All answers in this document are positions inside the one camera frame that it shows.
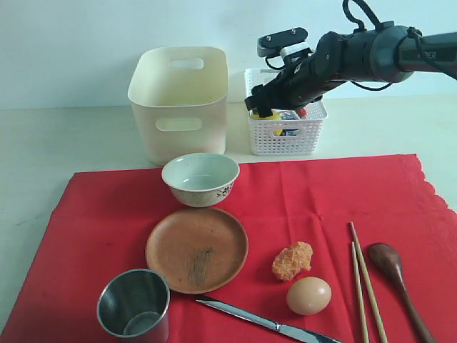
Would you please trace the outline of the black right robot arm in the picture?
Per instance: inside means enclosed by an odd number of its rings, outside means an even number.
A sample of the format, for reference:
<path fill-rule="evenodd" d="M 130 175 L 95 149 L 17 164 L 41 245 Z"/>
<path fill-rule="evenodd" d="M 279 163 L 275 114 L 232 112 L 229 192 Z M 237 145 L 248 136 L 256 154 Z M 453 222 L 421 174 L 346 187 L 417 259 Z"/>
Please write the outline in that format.
<path fill-rule="evenodd" d="M 415 71 L 456 78 L 456 33 L 421 36 L 406 26 L 350 35 L 330 31 L 310 56 L 292 62 L 269 83 L 255 86 L 245 105 L 268 116 L 273 109 L 303 108 L 347 81 L 394 84 Z"/>

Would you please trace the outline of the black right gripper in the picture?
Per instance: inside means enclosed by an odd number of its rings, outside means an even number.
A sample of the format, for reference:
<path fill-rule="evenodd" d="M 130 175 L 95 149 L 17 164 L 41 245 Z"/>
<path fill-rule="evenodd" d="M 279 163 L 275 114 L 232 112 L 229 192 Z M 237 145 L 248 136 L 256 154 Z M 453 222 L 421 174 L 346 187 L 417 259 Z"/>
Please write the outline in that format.
<path fill-rule="evenodd" d="M 257 109 L 260 118 L 273 116 L 272 109 L 298 109 L 318 101 L 325 93 L 343 84 L 341 58 L 317 53 L 294 69 L 276 77 L 270 86 L 256 85 L 244 99 L 247 110 Z"/>

